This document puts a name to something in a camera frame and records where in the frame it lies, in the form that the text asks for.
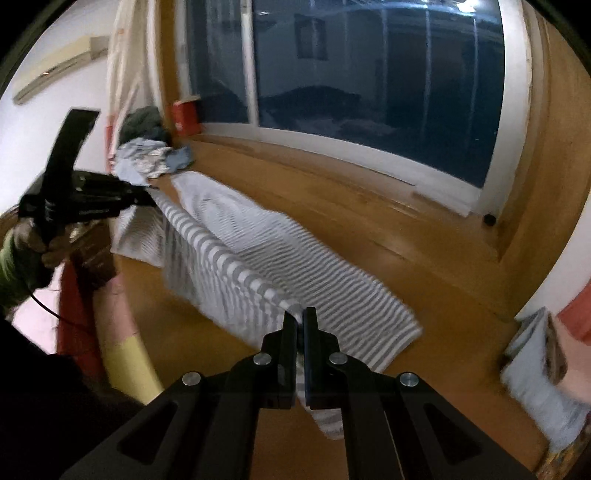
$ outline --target folded towel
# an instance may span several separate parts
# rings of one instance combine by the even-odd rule
[[[560,391],[546,375],[548,318],[542,308],[522,321],[505,351],[512,361],[501,372],[501,381],[549,440],[550,451],[558,452],[577,438],[591,407]]]

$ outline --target white and gray striped towel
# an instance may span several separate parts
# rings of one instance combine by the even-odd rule
[[[267,333],[281,328],[284,311],[301,321],[303,306],[315,307],[320,328],[334,333],[343,352],[373,371],[383,371],[420,336],[407,306],[288,216],[197,172],[173,177],[173,185],[183,208],[161,192],[152,193],[164,214],[161,262],[147,251],[129,256],[161,263],[169,288],[246,343],[259,348]],[[158,245],[162,233],[154,214],[140,215],[143,220],[126,221],[133,228],[118,232],[117,253],[128,255],[127,247],[142,237]],[[300,400],[303,382],[300,358]],[[327,436],[342,437],[340,410],[312,415]]]

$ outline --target white curtain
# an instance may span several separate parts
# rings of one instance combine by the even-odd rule
[[[107,158],[119,143],[128,113],[155,105],[163,113],[158,77],[160,0],[121,0],[107,58]]]

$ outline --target human arm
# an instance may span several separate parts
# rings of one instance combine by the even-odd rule
[[[39,287],[36,272],[42,264],[56,268],[66,257],[69,239],[54,238],[45,246],[27,221],[10,230],[0,250],[0,307],[3,313],[22,303]]]

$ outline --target dark green cloth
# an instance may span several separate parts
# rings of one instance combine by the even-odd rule
[[[158,140],[166,142],[168,145],[171,144],[170,133],[162,126],[158,108],[146,106],[125,117],[119,133],[119,145],[123,145],[134,138],[147,138],[148,140]]]

